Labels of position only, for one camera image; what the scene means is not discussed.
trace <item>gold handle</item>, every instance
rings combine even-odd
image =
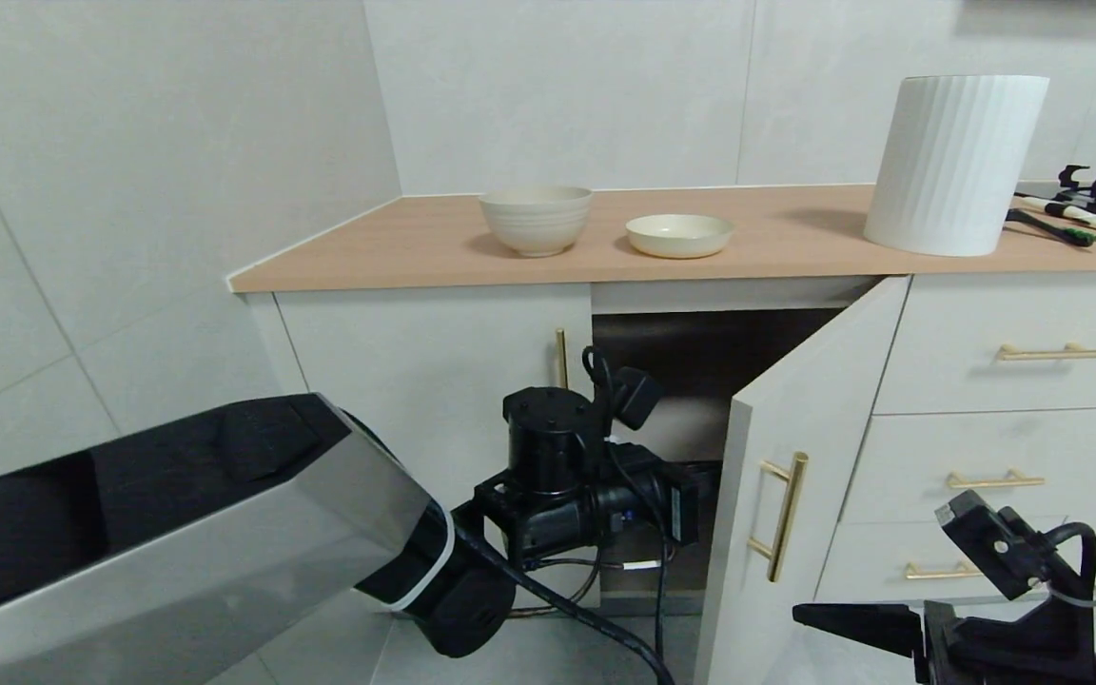
[[[806,476],[806,465],[810,463],[810,457],[804,452],[792,454],[792,468],[786,471],[773,463],[761,463],[764,472],[784,480],[784,501],[780,502],[780,520],[777,522],[777,532],[773,537],[773,546],[768,547],[755,537],[746,539],[746,546],[756,550],[768,559],[768,582],[776,582],[780,578],[780,563],[784,562],[784,549],[789,543],[789,532],[792,530],[792,520],[797,514],[797,499],[801,494],[801,479]]]
[[[1086,350],[1070,342],[1063,350],[1025,351],[1013,345],[1001,345],[996,352],[1000,363],[1049,363],[1052,359],[1096,359],[1096,350]]]
[[[949,490],[983,489],[983,487],[1035,487],[1047,486],[1047,478],[1030,478],[1016,468],[1008,469],[1007,476],[1000,480],[964,480],[958,472],[949,472],[945,477],[945,487]]]
[[[566,352],[566,330],[557,329],[557,380],[569,390],[569,354]]]
[[[954,564],[954,571],[921,571],[913,562],[904,567],[904,581],[951,581],[956,578],[979,578],[984,572],[967,562]]]

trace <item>shallow dish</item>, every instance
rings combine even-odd
[[[730,221],[704,214],[653,214],[635,218],[625,228],[631,247],[669,260],[716,255],[734,233]]]

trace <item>cabinet door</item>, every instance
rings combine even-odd
[[[907,277],[887,277],[734,396],[705,590],[696,684],[757,684],[797,630],[791,608],[812,602],[840,505],[869,421]],[[762,468],[809,457],[792,524],[775,553],[778,576],[750,538],[774,546],[786,482]]]
[[[445,507],[505,468],[501,399],[560,385],[557,329],[570,386],[590,395],[590,285],[279,292],[277,304],[309,389],[374,429]],[[566,595],[586,575],[575,566],[536,573]]]

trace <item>white cabinet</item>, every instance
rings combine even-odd
[[[1027,515],[1036,530],[1064,523],[1061,515]],[[1077,557],[1066,557],[1071,563]],[[1000,592],[958,550],[936,521],[841,523],[826,555],[817,602],[921,602],[997,597]]]
[[[1096,491],[1096,409],[876,415],[841,523],[925,523],[966,489],[1027,520]]]
[[[374,429],[445,507],[506,467],[501,399],[560,385],[557,329],[570,379],[586,380],[590,285],[279,292],[277,304],[310,390]],[[569,595],[586,573],[537,578]]]
[[[905,292],[907,278],[886,278],[734,396],[697,685],[764,681],[792,635],[792,604],[813,600]],[[790,469],[798,452],[809,460],[777,535],[787,487],[762,465]],[[752,537],[779,540],[775,581]]]
[[[1096,273],[913,279],[876,414],[1071,408],[1096,408]]]

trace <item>open cabinet door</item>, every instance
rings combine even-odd
[[[884,278],[734,396],[696,685],[761,684],[795,635],[906,294],[907,277]]]

